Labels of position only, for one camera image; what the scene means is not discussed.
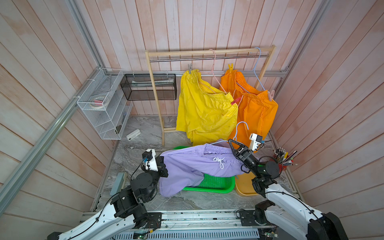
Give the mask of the light blue wire hanger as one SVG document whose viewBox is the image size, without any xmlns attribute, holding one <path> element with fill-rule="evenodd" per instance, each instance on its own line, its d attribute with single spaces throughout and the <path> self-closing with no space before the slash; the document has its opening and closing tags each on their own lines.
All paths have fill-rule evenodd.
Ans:
<svg viewBox="0 0 384 240">
<path fill-rule="evenodd" d="M 242 123 L 245 124 L 246 127 L 247 127 L 247 130 L 249 130 L 249 126 L 248 126 L 248 124 L 246 122 L 241 121 L 241 122 L 237 123 L 236 128 L 235 128 L 236 132 L 235 132 L 235 135 L 234 135 L 234 138 L 233 138 L 234 141 L 237 141 L 237 136 L 238 136 L 238 132 L 239 132 L 238 127 Z M 216 142 L 213 142 L 213 143 L 209 143 L 208 145 L 215 145 L 215 144 L 219 144 L 219 143 L 223 143 L 223 142 L 224 143 L 225 142 L 228 143 L 229 141 L 228 140 L 219 140 L 219 141 L 216 141 Z"/>
</svg>

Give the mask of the purple shorts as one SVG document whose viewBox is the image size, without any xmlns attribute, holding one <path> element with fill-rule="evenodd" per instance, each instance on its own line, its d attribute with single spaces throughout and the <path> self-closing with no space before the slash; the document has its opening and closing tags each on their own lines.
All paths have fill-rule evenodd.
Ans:
<svg viewBox="0 0 384 240">
<path fill-rule="evenodd" d="M 243 163 L 226 147 L 205 144 L 166 151 L 160 156 L 169 174 L 159 180 L 163 197 L 172 197 L 185 187 L 198 186 L 205 175 L 227 178 L 243 174 Z"/>
</svg>

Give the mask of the yellow shorts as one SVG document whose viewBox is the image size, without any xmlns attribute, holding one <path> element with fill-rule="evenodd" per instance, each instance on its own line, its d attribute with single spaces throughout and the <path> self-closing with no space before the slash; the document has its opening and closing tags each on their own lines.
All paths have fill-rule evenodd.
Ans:
<svg viewBox="0 0 384 240">
<path fill-rule="evenodd" d="M 194 146 L 227 140 L 237 125 L 238 105 L 201 77 L 199 70 L 181 77 L 176 130 L 185 132 Z"/>
</svg>

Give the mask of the red clothespin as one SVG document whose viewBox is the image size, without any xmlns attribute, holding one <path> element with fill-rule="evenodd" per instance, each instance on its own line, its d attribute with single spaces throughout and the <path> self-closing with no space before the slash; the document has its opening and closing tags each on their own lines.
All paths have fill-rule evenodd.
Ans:
<svg viewBox="0 0 384 240">
<path fill-rule="evenodd" d="M 243 97 L 239 97 L 239 98 L 233 100 L 233 101 L 231 102 L 231 105 L 234 105 L 234 104 L 240 104 L 240 102 L 242 101 L 242 99 L 243 99 Z"/>
</svg>

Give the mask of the grey clothespin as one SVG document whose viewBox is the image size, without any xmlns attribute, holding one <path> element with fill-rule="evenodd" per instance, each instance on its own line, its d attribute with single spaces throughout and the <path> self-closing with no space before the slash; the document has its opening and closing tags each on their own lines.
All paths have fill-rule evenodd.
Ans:
<svg viewBox="0 0 384 240">
<path fill-rule="evenodd" d="M 193 70 L 193 64 L 188 64 L 188 72 L 189 72 L 189 74 L 191 74 L 192 70 Z"/>
</svg>

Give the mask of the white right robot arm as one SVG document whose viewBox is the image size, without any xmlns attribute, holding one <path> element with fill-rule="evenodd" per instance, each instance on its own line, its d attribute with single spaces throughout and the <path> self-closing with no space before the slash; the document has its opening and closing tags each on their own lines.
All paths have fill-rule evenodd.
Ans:
<svg viewBox="0 0 384 240">
<path fill-rule="evenodd" d="M 254 174 L 252 186 L 265 201 L 255 206 L 254 217 L 259 224 L 273 224 L 297 240 L 346 240 L 341 220 L 333 213 L 322 213 L 285 190 L 276 179 L 282 173 L 278 161 L 271 156 L 261 161 L 253 150 L 229 140 L 235 158 Z"/>
</svg>

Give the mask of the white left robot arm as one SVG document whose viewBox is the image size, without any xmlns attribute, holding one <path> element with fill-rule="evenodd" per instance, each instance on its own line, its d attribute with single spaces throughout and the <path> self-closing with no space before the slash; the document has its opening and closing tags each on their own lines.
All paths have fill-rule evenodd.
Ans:
<svg viewBox="0 0 384 240">
<path fill-rule="evenodd" d="M 113 195 L 101 211 L 77 227 L 65 232 L 53 232 L 48 240 L 109 240 L 126 230 L 152 233 L 161 227 L 162 213 L 148 213 L 144 203 L 157 195 L 160 178 L 168 177 L 164 157 L 143 155 L 143 172 L 130 185 Z"/>
</svg>

